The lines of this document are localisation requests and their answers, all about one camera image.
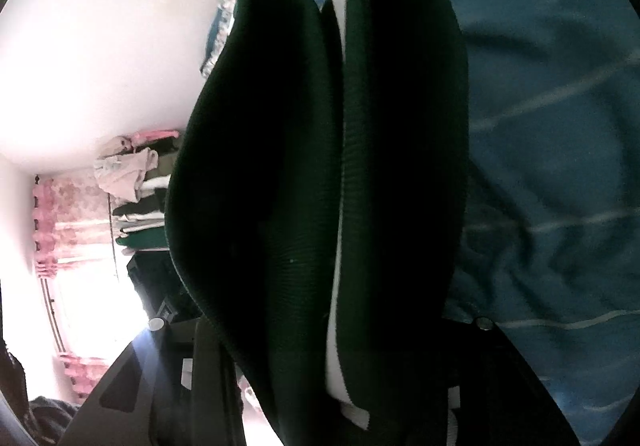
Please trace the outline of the green white varsity jacket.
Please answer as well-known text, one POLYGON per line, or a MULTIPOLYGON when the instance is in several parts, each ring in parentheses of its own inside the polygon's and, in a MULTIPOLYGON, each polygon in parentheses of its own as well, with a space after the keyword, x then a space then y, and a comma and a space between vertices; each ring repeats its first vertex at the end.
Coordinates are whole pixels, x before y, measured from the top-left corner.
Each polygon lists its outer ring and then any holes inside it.
POLYGON ((287 445, 442 445, 468 65, 449 0, 266 0, 167 200, 178 274, 287 445))

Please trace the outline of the pile of clothes on rack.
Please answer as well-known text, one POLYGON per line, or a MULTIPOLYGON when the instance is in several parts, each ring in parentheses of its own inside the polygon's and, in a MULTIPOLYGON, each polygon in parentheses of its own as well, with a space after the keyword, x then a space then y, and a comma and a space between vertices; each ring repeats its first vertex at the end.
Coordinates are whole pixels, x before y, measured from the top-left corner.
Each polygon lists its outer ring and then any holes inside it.
POLYGON ((114 244, 126 255, 166 252, 165 209, 181 133, 176 129, 118 135, 103 143, 93 162, 107 197, 114 244))

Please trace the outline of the pink floral curtain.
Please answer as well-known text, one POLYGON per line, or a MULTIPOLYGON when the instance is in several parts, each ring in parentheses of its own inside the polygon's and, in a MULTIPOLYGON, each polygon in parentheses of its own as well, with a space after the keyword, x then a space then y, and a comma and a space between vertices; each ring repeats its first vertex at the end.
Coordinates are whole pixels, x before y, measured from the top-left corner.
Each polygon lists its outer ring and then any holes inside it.
POLYGON ((79 354, 61 333, 51 286, 64 273, 84 273, 102 265, 115 270, 111 197, 90 169, 37 175, 32 187, 34 269, 55 346, 55 357, 73 391, 84 403, 106 373, 103 357, 79 354))

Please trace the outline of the grey fleece trousers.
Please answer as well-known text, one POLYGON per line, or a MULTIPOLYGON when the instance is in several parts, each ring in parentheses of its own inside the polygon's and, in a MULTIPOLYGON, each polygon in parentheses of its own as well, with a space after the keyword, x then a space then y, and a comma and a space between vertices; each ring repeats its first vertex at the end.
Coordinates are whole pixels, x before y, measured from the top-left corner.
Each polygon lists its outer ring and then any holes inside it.
POLYGON ((38 445, 57 445, 80 406, 38 396, 28 403, 27 429, 38 445))

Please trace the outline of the blue striped duvet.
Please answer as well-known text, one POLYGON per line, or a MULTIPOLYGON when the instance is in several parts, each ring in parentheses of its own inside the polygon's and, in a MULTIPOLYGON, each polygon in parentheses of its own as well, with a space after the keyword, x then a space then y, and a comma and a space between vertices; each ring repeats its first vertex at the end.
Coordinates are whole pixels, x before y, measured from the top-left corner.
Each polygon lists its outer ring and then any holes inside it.
POLYGON ((577 445, 638 443, 639 19, 629 0, 451 0, 469 200, 447 302, 489 319, 577 445))

